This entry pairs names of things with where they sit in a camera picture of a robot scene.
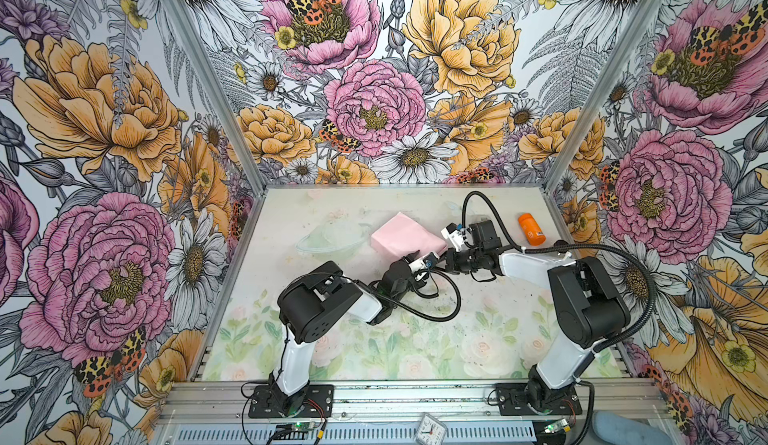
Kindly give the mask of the purple wrapping paper sheet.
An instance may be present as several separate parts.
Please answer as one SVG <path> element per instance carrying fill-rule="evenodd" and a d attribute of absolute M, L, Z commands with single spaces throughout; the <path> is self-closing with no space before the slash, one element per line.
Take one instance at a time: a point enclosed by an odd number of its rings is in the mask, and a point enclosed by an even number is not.
<path fill-rule="evenodd" d="M 409 216 L 398 213 L 375 230 L 370 238 L 374 251 L 390 262 L 404 257 L 422 259 L 430 254 L 439 257 L 446 242 Z"/>

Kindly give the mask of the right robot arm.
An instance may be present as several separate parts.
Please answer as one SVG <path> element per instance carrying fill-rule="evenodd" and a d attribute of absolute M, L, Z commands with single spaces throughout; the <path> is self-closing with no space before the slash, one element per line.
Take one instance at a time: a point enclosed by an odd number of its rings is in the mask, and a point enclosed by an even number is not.
<path fill-rule="evenodd" d="M 598 349 L 617 337 L 631 314 L 603 263 L 595 256 L 576 258 L 569 251 L 466 247 L 444 253 L 447 270 L 471 274 L 488 270 L 549 288 L 560 333 L 529 371 L 525 403 L 537 413 L 552 411 L 572 397 L 577 379 Z"/>

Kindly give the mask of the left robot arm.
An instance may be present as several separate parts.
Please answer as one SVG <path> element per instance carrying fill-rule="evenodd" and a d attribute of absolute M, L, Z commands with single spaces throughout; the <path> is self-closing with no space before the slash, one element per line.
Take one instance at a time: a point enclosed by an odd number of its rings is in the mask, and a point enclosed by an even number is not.
<path fill-rule="evenodd" d="M 316 343 L 345 316 L 378 325 L 402 298 L 426 284 L 429 265 L 403 257 L 373 285 L 349 278 L 334 261 L 294 279 L 277 299 L 286 342 L 269 378 L 270 406 L 284 416 L 298 412 L 308 398 L 309 371 Z"/>

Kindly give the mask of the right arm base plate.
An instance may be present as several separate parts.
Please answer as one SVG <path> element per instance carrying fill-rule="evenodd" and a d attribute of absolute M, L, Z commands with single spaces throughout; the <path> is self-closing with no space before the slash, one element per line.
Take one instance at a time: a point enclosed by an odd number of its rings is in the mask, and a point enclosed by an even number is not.
<path fill-rule="evenodd" d="M 491 397 L 502 416 L 568 415 L 583 413 L 573 385 L 552 390 L 537 383 L 499 383 Z"/>

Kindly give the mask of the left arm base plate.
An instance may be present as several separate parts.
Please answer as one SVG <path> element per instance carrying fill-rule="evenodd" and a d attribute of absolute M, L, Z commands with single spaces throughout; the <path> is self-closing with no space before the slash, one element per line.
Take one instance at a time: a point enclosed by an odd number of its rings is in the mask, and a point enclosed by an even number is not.
<path fill-rule="evenodd" d="M 248 397 L 251 419 L 328 418 L 332 414 L 335 387 L 309 383 L 296 394 L 286 395 L 277 385 L 257 385 Z"/>

